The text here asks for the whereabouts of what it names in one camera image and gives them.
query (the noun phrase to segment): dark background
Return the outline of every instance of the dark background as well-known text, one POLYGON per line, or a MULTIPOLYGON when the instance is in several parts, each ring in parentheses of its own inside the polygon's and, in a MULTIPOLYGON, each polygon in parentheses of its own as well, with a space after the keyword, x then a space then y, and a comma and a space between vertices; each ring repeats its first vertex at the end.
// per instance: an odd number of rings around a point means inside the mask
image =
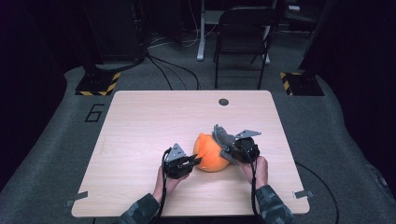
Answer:
MULTIPOLYGON (((169 21, 179 21, 174 26, 177 29, 164 31, 171 31, 168 35, 180 40, 183 29, 194 29, 189 5, 187 1, 169 1, 172 4, 161 10, 156 1, 143 1, 144 19, 148 29, 163 28, 166 25, 156 24, 158 18, 152 15, 171 12, 173 17, 169 21)), ((206 8, 219 8, 219 2, 207 1, 206 8)), ((200 8, 200 1, 191 0, 191 5, 199 26, 196 8, 200 8)), ((332 87, 350 135, 396 194, 394 8, 395 3, 328 0, 302 68, 314 70, 332 87)), ((62 101, 66 88, 64 73, 81 66, 84 57, 103 63, 104 55, 79 1, 1 1, 0 28, 2 188, 62 101), (67 10, 60 7, 64 4, 69 6, 67 10), (78 22, 72 25, 84 49, 78 50, 67 26, 70 23, 62 17, 62 13, 70 12, 78 22)))

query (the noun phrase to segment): wooden table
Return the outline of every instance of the wooden table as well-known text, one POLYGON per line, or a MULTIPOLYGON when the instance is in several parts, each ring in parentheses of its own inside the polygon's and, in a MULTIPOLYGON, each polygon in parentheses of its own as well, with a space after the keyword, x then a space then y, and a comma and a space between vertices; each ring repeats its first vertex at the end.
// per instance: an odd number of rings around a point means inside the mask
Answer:
MULTIPOLYGON (((117 217, 152 192, 163 153, 178 143, 188 156, 199 133, 220 125, 245 129, 269 162, 269 184, 295 214, 308 212, 290 147, 269 91, 118 91, 78 192, 75 217, 117 217), (229 104, 219 104, 219 99, 229 104)), ((252 215, 250 185, 237 165, 207 173, 194 168, 166 197, 163 216, 252 215)))

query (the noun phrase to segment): yellow black hazard tape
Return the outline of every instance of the yellow black hazard tape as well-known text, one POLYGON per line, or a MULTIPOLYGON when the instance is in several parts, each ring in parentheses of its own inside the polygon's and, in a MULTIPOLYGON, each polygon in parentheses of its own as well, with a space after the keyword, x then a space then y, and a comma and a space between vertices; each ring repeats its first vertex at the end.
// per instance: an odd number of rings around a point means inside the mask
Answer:
POLYGON ((117 81, 119 80, 120 73, 117 73, 114 75, 112 78, 110 85, 108 86, 106 91, 76 91, 76 95, 86 95, 86 96, 92 96, 92 95, 110 95, 111 92, 113 92, 114 88, 116 87, 117 81))
POLYGON ((282 78, 283 87, 285 88, 287 95, 293 95, 293 92, 291 91, 290 84, 288 82, 288 79, 286 78, 286 75, 299 76, 300 74, 301 73, 280 73, 280 78, 282 78))

